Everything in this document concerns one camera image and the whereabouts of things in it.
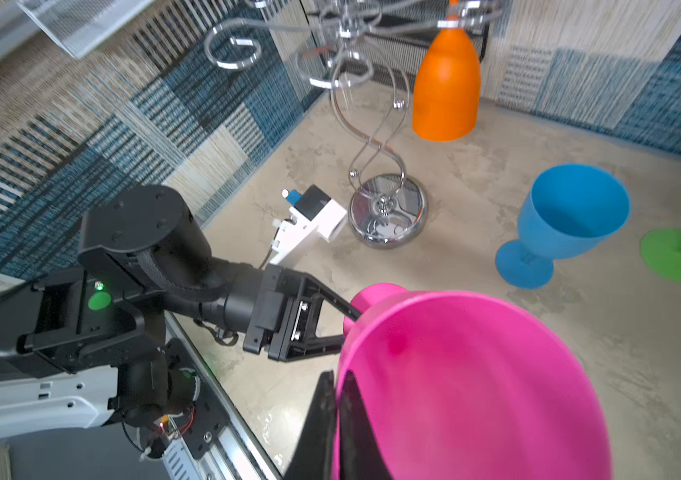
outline pink cup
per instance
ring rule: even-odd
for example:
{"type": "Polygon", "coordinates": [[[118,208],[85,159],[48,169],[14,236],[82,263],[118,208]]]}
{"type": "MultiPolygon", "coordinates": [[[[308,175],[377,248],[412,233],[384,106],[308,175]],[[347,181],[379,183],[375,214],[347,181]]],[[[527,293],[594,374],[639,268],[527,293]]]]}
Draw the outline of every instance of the pink cup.
{"type": "MultiPolygon", "coordinates": [[[[525,310],[373,285],[351,302],[348,370],[395,480],[606,480],[607,428],[575,356],[525,310]]],[[[334,477],[338,476],[336,456],[334,477]]]]}

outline beige surface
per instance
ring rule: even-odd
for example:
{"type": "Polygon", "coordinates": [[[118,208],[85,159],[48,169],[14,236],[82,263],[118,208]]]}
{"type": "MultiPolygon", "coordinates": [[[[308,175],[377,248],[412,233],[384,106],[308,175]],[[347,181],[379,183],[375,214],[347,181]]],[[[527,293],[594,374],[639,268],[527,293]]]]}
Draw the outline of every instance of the beige surface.
{"type": "MultiPolygon", "coordinates": [[[[379,86],[355,91],[356,118],[383,108],[379,86]]],[[[287,212],[282,188],[316,183],[346,203],[345,169],[359,143],[335,123],[326,101],[312,110],[205,233],[213,254],[258,264],[287,212]]],[[[576,353],[602,401],[616,478],[681,478],[681,284],[644,266],[639,241],[681,226],[681,161],[583,130],[483,105],[464,139],[434,144],[405,128],[393,141],[426,187],[423,234],[397,250],[372,250],[346,230],[297,266],[350,299],[377,282],[412,290],[474,290],[537,315],[576,353]],[[615,236],[559,261],[551,283],[518,290],[498,276],[497,248],[516,237],[516,219],[535,177],[563,162],[600,165],[628,187],[634,210],[615,236]]],[[[336,357],[278,364],[215,345],[188,331],[244,418],[281,468],[288,465],[316,378],[336,357]]]]}

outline blue goblet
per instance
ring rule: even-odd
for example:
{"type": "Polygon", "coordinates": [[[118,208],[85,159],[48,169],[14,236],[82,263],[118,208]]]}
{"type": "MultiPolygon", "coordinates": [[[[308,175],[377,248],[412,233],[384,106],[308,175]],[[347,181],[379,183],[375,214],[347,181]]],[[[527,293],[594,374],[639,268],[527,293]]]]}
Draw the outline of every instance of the blue goblet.
{"type": "Polygon", "coordinates": [[[630,211],[626,188],[606,171],[582,164],[549,168],[519,212],[519,239],[495,256],[498,273],[519,288],[544,286],[554,260],[585,254],[620,230],[630,211]]]}

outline wall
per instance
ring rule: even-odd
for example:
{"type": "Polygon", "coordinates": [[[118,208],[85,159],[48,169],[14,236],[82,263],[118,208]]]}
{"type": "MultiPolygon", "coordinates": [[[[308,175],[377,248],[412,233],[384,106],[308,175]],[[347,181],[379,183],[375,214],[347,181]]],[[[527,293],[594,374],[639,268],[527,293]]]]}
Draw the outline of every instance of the wall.
{"type": "Polygon", "coordinates": [[[307,23],[297,0],[158,0],[81,60],[38,34],[0,63],[0,274],[74,264],[82,215],[136,184],[178,189],[203,224],[263,163],[320,93],[284,63],[313,41],[254,31],[263,60],[221,70],[201,39],[236,16],[307,23]]]}
{"type": "Polygon", "coordinates": [[[483,97],[681,154],[681,1],[507,0],[483,97]]]}

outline cable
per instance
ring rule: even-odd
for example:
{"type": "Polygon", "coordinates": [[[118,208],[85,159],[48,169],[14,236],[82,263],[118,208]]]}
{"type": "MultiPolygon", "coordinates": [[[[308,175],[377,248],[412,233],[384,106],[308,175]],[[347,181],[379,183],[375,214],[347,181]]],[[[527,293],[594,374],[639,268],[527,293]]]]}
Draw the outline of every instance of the cable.
{"type": "Polygon", "coordinates": [[[191,413],[191,418],[188,420],[188,422],[182,426],[181,428],[178,429],[178,434],[182,437],[185,435],[185,433],[188,431],[189,428],[192,427],[194,424],[194,414],[196,413],[196,406],[192,408],[192,413],[191,413]]]}
{"type": "Polygon", "coordinates": [[[281,225],[277,227],[277,231],[274,232],[274,238],[271,239],[271,243],[268,245],[268,252],[266,252],[266,258],[263,259],[262,262],[260,262],[260,266],[258,267],[258,270],[263,270],[263,267],[268,264],[268,259],[271,258],[271,252],[274,251],[274,247],[272,244],[274,243],[274,240],[277,240],[277,235],[279,234],[279,229],[281,228],[281,225]]]}
{"type": "Polygon", "coordinates": [[[143,454],[143,448],[140,448],[140,446],[138,446],[138,445],[135,443],[135,441],[132,439],[132,437],[130,436],[130,434],[127,433],[127,427],[124,426],[124,420],[122,420],[122,431],[124,432],[124,436],[127,437],[127,439],[130,441],[130,443],[132,444],[132,446],[135,447],[135,450],[138,450],[139,452],[141,452],[141,454],[143,454]]]}

